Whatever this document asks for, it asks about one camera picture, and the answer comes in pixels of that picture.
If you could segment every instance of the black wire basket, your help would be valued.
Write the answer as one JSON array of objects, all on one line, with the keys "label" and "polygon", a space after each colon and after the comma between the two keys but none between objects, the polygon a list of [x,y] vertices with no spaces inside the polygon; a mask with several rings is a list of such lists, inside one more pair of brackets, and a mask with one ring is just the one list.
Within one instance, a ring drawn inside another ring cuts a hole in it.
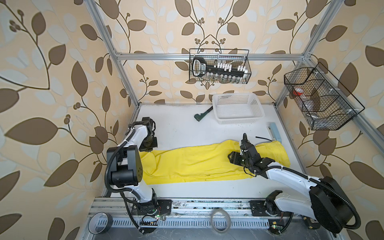
[{"label": "black wire basket", "polygon": [[[325,73],[330,73],[338,85],[334,87],[328,82],[324,77]],[[314,68],[299,68],[286,73],[284,84],[311,130],[338,130],[365,109],[321,63]]]},{"label": "black wire basket", "polygon": [[212,83],[247,84],[251,77],[249,50],[191,48],[189,50],[189,79]]}]

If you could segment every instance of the white plastic basket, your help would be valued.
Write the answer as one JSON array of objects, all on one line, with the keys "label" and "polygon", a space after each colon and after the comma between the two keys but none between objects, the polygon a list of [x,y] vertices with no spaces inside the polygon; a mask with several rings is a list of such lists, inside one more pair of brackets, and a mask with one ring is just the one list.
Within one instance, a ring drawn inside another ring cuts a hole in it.
[{"label": "white plastic basket", "polygon": [[263,107],[254,93],[223,93],[212,97],[219,124],[255,122],[263,118]]}]

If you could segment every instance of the yellow towel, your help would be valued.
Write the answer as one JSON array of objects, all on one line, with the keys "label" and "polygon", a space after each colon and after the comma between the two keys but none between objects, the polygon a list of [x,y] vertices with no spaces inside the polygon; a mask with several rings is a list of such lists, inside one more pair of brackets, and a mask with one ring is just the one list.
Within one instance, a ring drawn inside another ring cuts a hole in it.
[{"label": "yellow towel", "polygon": [[[256,150],[261,157],[290,166],[288,155],[278,141],[256,145]],[[165,184],[251,178],[244,173],[243,167],[229,162],[228,154],[232,151],[240,152],[239,143],[227,140],[207,146],[140,152],[143,179],[147,184]]]}]

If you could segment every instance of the floral wallpaper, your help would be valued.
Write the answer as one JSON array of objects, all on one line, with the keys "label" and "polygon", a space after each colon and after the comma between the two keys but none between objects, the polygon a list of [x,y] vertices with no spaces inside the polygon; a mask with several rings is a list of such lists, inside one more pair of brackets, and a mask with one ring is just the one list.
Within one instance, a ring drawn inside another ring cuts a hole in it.
[{"label": "floral wallpaper", "polygon": [[[383,23],[383,1],[346,0],[312,57],[339,77],[366,107],[361,114],[384,134]],[[361,217],[361,227],[346,234],[351,240],[384,239],[384,156],[352,121],[337,131],[311,131],[292,98],[279,111],[307,172],[333,177]]]},{"label": "floral wallpaper", "polygon": [[330,0],[96,0],[122,53],[302,53]]},{"label": "floral wallpaper", "polygon": [[0,23],[0,238],[75,239],[133,106],[82,1],[0,0]]},{"label": "floral wallpaper", "polygon": [[275,102],[284,87],[283,75],[293,70],[292,61],[250,61],[248,84],[213,83],[189,79],[188,64],[182,61],[123,62],[139,102],[211,103],[217,93],[253,92],[262,103]]}]

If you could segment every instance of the roll of tape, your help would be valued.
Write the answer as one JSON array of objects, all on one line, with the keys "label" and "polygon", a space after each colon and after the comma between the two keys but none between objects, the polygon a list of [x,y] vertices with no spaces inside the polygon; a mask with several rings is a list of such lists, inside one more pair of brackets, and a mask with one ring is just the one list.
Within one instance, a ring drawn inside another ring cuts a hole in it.
[{"label": "roll of tape", "polygon": [[[224,229],[224,230],[219,230],[219,229],[217,229],[215,226],[214,226],[214,215],[216,214],[216,213],[222,213],[224,216],[225,216],[225,218],[226,218],[226,220],[227,220],[227,227]],[[212,226],[212,229],[215,231],[215,232],[218,232],[218,233],[226,233],[228,230],[229,230],[229,228],[231,227],[231,217],[229,216],[229,214],[225,211],[225,210],[223,210],[223,209],[215,209],[213,212],[212,212],[212,214],[211,214],[211,226]]]},{"label": "roll of tape", "polygon": [[[104,227],[98,227],[99,220],[101,218],[107,218],[107,224]],[[113,224],[113,218],[110,214],[105,212],[99,212],[93,215],[88,224],[88,230],[92,234],[101,234],[107,232]]]}]

